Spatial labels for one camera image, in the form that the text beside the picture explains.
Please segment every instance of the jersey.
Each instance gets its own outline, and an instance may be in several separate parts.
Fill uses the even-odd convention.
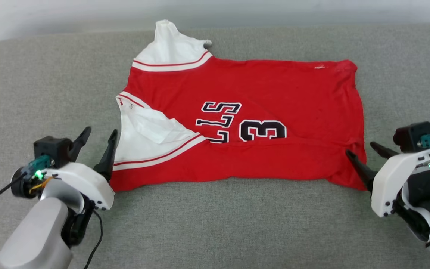
[[[234,61],[208,44],[157,22],[116,97],[115,191],[228,177],[365,189],[345,155],[366,159],[354,63]]]

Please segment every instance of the gray couch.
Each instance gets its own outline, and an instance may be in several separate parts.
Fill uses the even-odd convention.
[[[397,127],[430,121],[430,24],[181,31],[211,39],[219,58],[352,60],[368,142],[394,147]],[[74,139],[92,126],[79,162],[96,164],[120,128],[115,95],[152,40],[153,31],[0,42],[0,188],[46,135]],[[379,169],[384,160],[367,153]],[[0,197],[0,249],[35,202]],[[116,194],[101,216],[104,238],[91,269],[430,269],[430,256],[401,218],[378,218],[369,193],[325,180],[145,186]],[[98,239],[94,217],[70,268],[84,267]]]

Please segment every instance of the white fabric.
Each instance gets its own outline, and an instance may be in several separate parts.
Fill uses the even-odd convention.
[[[192,64],[190,68],[193,68],[193,64],[201,61],[202,57],[206,61],[212,56],[205,49],[211,44],[210,40],[198,40],[181,34],[168,20],[158,21],[155,23],[154,41],[134,58],[133,66],[145,71],[157,71],[157,66],[167,69],[170,65],[183,70],[181,65],[184,64]]]
[[[205,140],[200,133],[185,128],[176,119],[168,119],[160,111],[140,107],[121,95],[117,101],[122,130],[114,170],[161,163]]]

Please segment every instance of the jersey number 3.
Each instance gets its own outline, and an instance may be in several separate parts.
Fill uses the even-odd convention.
[[[204,119],[196,119],[195,125],[210,125],[219,126],[221,128],[229,128],[233,122],[235,114],[242,107],[241,103],[229,102],[205,102],[202,106],[202,111],[206,113],[223,113],[220,121],[207,121]],[[228,143],[230,140],[230,132],[218,130],[219,138],[207,138],[212,143]],[[239,125],[239,137],[242,141],[252,141],[255,137],[285,138],[286,127],[280,121],[258,121],[258,120],[243,120]]]

